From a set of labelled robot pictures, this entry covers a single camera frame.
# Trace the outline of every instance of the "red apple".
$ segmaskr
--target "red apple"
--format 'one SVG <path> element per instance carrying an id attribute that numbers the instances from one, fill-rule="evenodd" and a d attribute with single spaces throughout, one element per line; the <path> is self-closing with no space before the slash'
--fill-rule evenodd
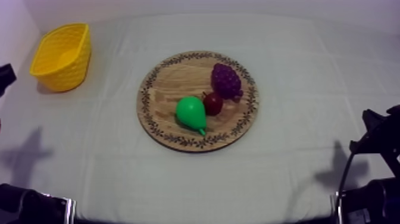
<path id="1" fill-rule="evenodd" d="M 205 114 L 210 116 L 215 116 L 219 114 L 222 110 L 222 105 L 224 104 L 222 98 L 215 92 L 210 93 L 208 95 L 205 92 L 203 92 L 203 94 L 205 95 L 203 99 Z"/>

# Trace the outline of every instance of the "yellow basket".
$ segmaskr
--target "yellow basket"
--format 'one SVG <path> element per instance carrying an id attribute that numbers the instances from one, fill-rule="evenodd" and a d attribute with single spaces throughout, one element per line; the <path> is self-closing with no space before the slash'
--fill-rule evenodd
<path id="1" fill-rule="evenodd" d="M 87 24 L 61 26 L 43 37 L 30 74 L 52 91 L 71 90 L 84 81 L 91 50 Z"/>

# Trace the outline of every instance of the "table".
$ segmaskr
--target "table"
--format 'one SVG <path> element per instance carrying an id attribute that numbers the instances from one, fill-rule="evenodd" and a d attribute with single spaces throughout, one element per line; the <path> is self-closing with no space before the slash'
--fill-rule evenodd
<path id="1" fill-rule="evenodd" d="M 397 38 L 360 27 L 252 14 L 121 18 L 90 25 L 77 89 L 52 94 L 27 57 L 0 111 L 0 182 L 77 200 L 81 218 L 123 223 L 276 223 L 330 214 L 361 112 L 399 102 Z M 258 117 L 209 154 L 166 149 L 142 129 L 136 94 L 161 60 L 190 50 L 238 60 Z M 391 176 L 356 156 L 347 186 Z"/>

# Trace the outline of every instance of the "plastic pear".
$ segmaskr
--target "plastic pear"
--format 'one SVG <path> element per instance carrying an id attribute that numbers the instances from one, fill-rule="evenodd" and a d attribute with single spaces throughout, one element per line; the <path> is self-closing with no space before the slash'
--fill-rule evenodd
<path id="1" fill-rule="evenodd" d="M 176 106 L 176 116 L 180 122 L 205 135 L 205 108 L 197 97 L 184 97 Z"/>

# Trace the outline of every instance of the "wooden plate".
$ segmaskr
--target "wooden plate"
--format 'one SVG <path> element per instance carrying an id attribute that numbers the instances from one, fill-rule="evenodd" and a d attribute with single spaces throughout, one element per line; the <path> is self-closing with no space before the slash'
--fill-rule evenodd
<path id="1" fill-rule="evenodd" d="M 211 72 L 216 63 L 231 66 L 242 81 L 239 102 L 225 100 L 220 114 L 207 117 L 206 136 L 176 122 L 175 109 L 185 96 L 211 93 Z M 146 132 L 160 144 L 187 153 L 205 153 L 239 139 L 254 122 L 258 91 L 253 78 L 237 61 L 215 52 L 190 51 L 172 56 L 152 69 L 137 95 L 137 115 Z"/>

